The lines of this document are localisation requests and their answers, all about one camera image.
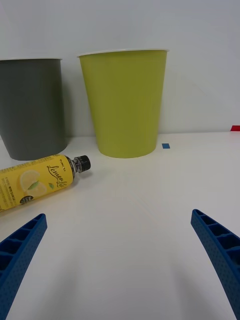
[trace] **bottle label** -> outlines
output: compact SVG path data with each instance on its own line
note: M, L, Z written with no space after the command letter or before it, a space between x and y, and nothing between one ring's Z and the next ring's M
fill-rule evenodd
M0 211L65 188L73 178L65 155L51 155L0 170Z

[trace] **lemon tea bottle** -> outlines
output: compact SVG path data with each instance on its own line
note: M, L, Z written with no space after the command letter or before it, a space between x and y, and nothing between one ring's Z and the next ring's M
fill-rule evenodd
M86 155L71 160L59 154L0 170L0 211L66 188L90 168Z

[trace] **yellow-green paper cup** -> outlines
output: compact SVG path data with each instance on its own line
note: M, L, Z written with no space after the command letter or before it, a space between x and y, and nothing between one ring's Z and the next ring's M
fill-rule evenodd
M156 148L168 50L121 50L80 55L97 145L114 158Z

